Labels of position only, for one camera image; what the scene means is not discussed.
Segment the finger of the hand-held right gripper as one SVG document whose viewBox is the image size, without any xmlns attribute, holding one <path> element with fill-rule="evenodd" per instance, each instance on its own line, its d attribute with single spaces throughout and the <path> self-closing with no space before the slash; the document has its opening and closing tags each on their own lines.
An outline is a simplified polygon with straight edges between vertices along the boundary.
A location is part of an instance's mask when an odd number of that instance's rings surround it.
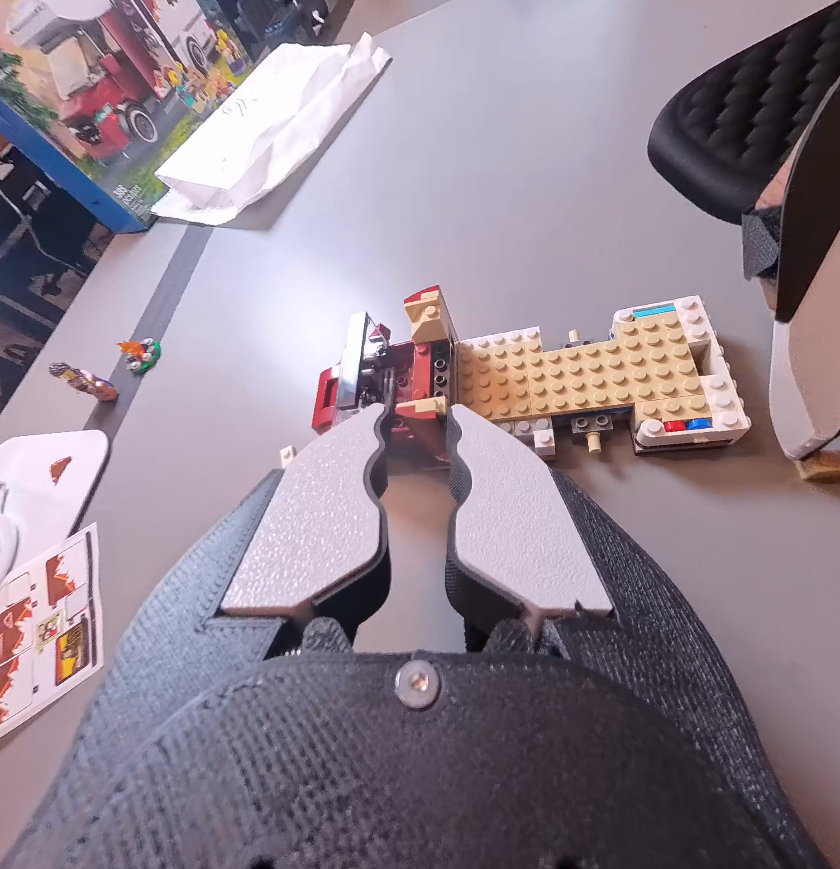
<svg viewBox="0 0 840 869">
<path fill-rule="evenodd" d="M 794 316 L 773 325 L 769 409 L 790 460 L 840 436 L 840 231 Z"/>
</svg>

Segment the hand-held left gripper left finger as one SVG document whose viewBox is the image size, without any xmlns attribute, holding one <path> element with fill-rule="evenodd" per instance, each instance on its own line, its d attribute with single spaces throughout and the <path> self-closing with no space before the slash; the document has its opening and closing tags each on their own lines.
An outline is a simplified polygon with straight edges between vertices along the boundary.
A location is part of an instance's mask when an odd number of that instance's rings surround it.
<svg viewBox="0 0 840 869">
<path fill-rule="evenodd" d="M 311 442 L 285 467 L 220 607 L 230 616 L 368 620 L 391 562 L 382 403 Z"/>
</svg>

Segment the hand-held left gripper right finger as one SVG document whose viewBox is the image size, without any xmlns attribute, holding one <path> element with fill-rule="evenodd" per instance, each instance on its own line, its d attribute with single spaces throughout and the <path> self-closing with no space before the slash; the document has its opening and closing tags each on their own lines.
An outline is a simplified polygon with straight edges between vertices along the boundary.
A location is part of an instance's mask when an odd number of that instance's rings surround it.
<svg viewBox="0 0 840 869">
<path fill-rule="evenodd" d="M 613 603 L 551 469 L 527 446 L 468 407 L 448 411 L 448 592 L 468 621 L 496 609 L 525 621 L 606 615 Z"/>
</svg>

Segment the tan slope brick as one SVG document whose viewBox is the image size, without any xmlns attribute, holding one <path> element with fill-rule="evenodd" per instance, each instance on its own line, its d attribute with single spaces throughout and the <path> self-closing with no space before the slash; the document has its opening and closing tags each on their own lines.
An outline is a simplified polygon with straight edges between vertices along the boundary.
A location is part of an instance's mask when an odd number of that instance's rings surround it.
<svg viewBox="0 0 840 869">
<path fill-rule="evenodd" d="M 811 483 L 840 482 L 840 450 L 820 449 L 794 461 L 801 480 Z"/>
</svg>

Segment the tan and dark red brick model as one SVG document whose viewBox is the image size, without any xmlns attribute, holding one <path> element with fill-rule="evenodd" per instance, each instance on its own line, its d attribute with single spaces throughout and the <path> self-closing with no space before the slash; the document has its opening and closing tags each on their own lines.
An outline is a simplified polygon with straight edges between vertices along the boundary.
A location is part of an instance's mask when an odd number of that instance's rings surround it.
<svg viewBox="0 0 840 869">
<path fill-rule="evenodd" d="M 463 405 L 551 462 L 556 432 L 598 454 L 626 426 L 635 454 L 658 454 L 724 448 L 751 429 L 699 296 L 619 310 L 604 339 L 572 330 L 551 350 L 538 327 L 459 338 L 438 286 L 404 310 L 406 342 L 366 312 L 350 318 L 339 363 L 318 379 L 315 434 L 380 403 L 394 447 L 447 463 L 446 416 Z"/>
</svg>

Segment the grey desk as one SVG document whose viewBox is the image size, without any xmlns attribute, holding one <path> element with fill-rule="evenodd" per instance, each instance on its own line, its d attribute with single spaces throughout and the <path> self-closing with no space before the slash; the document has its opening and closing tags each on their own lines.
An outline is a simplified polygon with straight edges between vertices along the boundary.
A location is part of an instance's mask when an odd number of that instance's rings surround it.
<svg viewBox="0 0 840 869">
<path fill-rule="evenodd" d="M 840 485 L 802 482 L 768 411 L 772 316 L 740 234 L 649 165 L 664 103 L 810 2 L 452 2 L 388 30 L 392 62 L 312 168 L 215 229 L 163 356 L 110 437 L 100 532 L 106 663 L 213 526 L 314 441 L 317 376 L 349 316 L 410 331 L 439 284 L 458 335 L 607 334 L 616 310 L 702 296 L 751 418 L 732 448 L 559 466 L 675 581 L 773 768 L 840 867 Z"/>
</svg>

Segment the person's right hand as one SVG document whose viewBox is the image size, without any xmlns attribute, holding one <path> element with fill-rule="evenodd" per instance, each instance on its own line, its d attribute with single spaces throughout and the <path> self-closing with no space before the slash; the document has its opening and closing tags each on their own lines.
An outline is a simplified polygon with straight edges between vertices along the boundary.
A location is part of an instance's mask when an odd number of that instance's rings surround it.
<svg viewBox="0 0 840 869">
<path fill-rule="evenodd" d="M 794 155 L 789 155 L 789 158 L 785 160 L 766 188 L 762 191 L 762 194 L 759 196 L 754 206 L 756 210 L 768 210 L 782 206 L 788 185 L 788 179 L 793 166 L 793 159 Z"/>
</svg>

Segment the black padded cushion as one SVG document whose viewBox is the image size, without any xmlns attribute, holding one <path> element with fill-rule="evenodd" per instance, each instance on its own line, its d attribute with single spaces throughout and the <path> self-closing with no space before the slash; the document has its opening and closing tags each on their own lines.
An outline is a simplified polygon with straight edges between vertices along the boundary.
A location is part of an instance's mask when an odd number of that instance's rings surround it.
<svg viewBox="0 0 840 869">
<path fill-rule="evenodd" d="M 734 225 L 782 167 L 840 77 L 840 1 L 686 84 L 649 135 L 655 171 Z"/>
</svg>

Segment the green round plate with pieces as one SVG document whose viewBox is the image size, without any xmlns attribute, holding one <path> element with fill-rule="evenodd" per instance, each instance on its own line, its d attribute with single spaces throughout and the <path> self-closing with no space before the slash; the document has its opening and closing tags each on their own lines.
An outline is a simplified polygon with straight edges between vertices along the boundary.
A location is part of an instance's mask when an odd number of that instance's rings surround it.
<svg viewBox="0 0 840 869">
<path fill-rule="evenodd" d="M 123 354 L 126 369 L 133 375 L 143 375 L 150 370 L 162 353 L 160 343 L 153 338 L 118 342 L 117 347 Z"/>
</svg>

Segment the toy minifigure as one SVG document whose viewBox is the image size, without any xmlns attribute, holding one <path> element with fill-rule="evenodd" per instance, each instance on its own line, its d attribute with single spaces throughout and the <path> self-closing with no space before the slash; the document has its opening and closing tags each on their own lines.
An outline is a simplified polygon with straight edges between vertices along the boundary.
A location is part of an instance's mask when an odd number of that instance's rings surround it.
<svg viewBox="0 0 840 869">
<path fill-rule="evenodd" d="M 119 391 L 109 381 L 67 363 L 52 363 L 48 371 L 78 393 L 92 396 L 99 402 L 113 402 L 119 397 Z"/>
</svg>

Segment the printed instruction sheet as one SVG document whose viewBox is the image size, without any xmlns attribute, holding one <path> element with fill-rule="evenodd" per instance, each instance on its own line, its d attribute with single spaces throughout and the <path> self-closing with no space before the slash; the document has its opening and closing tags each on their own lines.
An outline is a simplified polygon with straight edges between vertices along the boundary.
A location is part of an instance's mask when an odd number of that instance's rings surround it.
<svg viewBox="0 0 840 869">
<path fill-rule="evenodd" d="M 0 739 L 104 664 L 98 525 L 0 584 Z"/>
</svg>

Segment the white paper bag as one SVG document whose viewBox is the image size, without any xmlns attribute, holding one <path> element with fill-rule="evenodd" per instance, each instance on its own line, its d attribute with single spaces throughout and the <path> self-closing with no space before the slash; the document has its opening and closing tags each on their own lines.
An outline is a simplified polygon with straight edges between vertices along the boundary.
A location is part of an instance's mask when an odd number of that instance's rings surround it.
<svg viewBox="0 0 840 869">
<path fill-rule="evenodd" d="M 322 147 L 390 62 L 367 33 L 352 45 L 278 46 L 156 171 L 167 191 L 154 215 L 234 220 Z"/>
</svg>

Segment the colourful toy set box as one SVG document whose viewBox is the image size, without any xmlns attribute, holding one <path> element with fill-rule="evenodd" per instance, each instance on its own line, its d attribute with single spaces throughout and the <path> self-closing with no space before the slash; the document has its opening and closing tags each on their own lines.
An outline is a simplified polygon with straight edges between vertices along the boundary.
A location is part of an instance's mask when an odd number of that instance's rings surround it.
<svg viewBox="0 0 840 869">
<path fill-rule="evenodd" d="M 0 1 L 0 133 L 115 233 L 251 70 L 218 2 Z"/>
</svg>

